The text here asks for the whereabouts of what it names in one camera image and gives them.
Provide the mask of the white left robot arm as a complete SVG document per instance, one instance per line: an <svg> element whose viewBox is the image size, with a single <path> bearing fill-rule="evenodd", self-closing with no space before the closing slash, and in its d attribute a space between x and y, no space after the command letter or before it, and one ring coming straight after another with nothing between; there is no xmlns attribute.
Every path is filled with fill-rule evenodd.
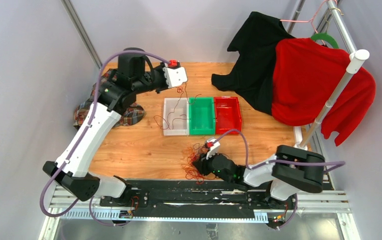
<svg viewBox="0 0 382 240"><path fill-rule="evenodd" d="M49 185L56 182L83 202L93 196L112 197L121 207L131 202L132 193L124 180L90 173L90 163L138 94L177 88L187 82L187 75L179 61L166 60L140 48L115 53L103 66L114 58L118 59L118 68L106 82L101 82L104 71L100 71L90 110L73 140L55 161L44 164L43 171L50 180L41 193L42 199Z"/></svg>

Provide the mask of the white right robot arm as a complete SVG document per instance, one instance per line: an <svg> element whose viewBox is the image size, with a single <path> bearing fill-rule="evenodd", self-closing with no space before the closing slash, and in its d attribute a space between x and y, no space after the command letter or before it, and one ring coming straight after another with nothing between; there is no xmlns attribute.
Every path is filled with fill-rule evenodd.
<svg viewBox="0 0 382 240"><path fill-rule="evenodd" d="M264 200L273 209L299 191L317 194L323 190L324 156L286 145L278 146L267 160L248 167L221 153L203 153L192 164L201 175L214 174L230 184L255 188L269 183Z"/></svg>

